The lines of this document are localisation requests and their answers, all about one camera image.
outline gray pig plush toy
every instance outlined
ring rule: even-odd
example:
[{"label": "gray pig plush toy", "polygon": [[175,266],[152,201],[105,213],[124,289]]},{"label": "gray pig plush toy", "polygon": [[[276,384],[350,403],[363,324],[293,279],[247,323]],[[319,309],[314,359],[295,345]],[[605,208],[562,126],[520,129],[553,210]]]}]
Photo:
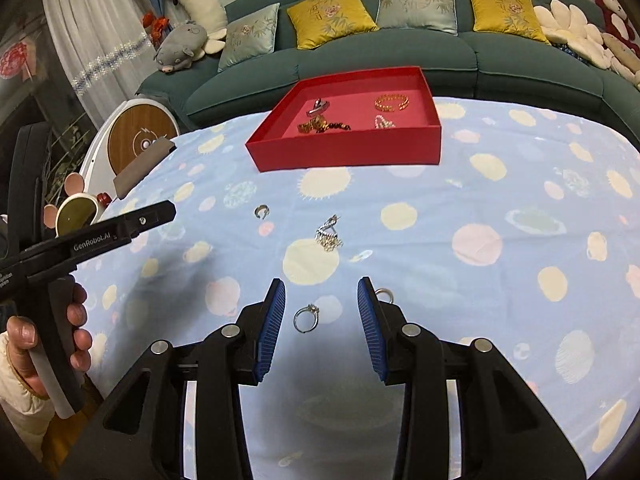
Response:
[{"label": "gray pig plush toy", "polygon": [[191,67],[193,61],[204,56],[202,47],[207,40],[207,31],[196,23],[174,28],[154,56],[158,70],[169,73]]}]

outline human hand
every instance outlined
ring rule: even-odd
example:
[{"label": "human hand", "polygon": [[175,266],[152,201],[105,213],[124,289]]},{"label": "human hand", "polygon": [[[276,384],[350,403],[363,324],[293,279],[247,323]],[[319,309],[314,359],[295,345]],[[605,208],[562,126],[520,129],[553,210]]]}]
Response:
[{"label": "human hand", "polygon": [[[80,327],[86,323],[86,310],[84,301],[86,291],[79,283],[74,285],[73,303],[66,309],[66,318],[74,327]],[[9,318],[6,324],[6,332],[9,338],[7,345],[9,359],[15,370],[20,374],[25,383],[39,397],[47,397],[47,391],[38,377],[29,350],[38,344],[38,333],[35,327],[17,316]],[[74,330],[74,342],[76,352],[71,355],[71,366],[79,372],[86,372],[91,367],[91,356],[89,348],[93,343],[91,334],[82,328]]]}]

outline pink ear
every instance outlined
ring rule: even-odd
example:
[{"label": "pink ear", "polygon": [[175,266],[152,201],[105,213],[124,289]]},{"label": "pink ear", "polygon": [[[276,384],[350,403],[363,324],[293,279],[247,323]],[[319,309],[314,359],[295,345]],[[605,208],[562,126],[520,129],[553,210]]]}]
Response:
[{"label": "pink ear", "polygon": [[58,208],[53,204],[47,204],[44,206],[44,225],[49,229],[56,228],[56,215],[58,214]]},{"label": "pink ear", "polygon": [[67,196],[84,191],[84,178],[79,173],[69,173],[65,179],[65,193]]}]

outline round wooden disc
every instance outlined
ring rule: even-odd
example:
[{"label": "round wooden disc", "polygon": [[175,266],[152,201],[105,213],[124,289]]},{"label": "round wooden disc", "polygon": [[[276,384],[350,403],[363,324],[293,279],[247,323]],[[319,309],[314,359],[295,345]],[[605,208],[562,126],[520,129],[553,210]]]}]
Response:
[{"label": "round wooden disc", "polygon": [[160,137],[173,139],[178,132],[164,110],[149,104],[128,108],[111,128],[107,154],[113,173],[118,175],[151,143]]}]

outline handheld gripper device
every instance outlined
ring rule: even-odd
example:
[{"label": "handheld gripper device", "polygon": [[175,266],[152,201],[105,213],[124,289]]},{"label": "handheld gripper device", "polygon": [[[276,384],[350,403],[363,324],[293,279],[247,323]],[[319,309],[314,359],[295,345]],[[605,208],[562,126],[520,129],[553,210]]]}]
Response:
[{"label": "handheld gripper device", "polygon": [[487,339],[441,341],[379,301],[369,278],[358,309],[373,369],[405,384],[394,480],[449,478],[447,380],[456,380],[462,480],[584,480],[584,466],[549,412]]},{"label": "handheld gripper device", "polygon": [[197,381],[198,478],[251,480],[239,384],[257,386],[270,370],[285,308],[275,279],[260,303],[199,343],[159,340],[120,380],[73,446],[60,480],[182,480],[188,381]]},{"label": "handheld gripper device", "polygon": [[7,254],[0,260],[0,301],[14,300],[18,316],[29,319],[39,343],[30,351],[33,364],[60,418],[84,405],[82,374],[69,362],[75,350],[73,327],[66,318],[78,264],[131,242],[132,238],[170,222],[175,207],[160,202],[45,240],[42,221],[50,159],[50,127],[20,129],[12,163]]}]

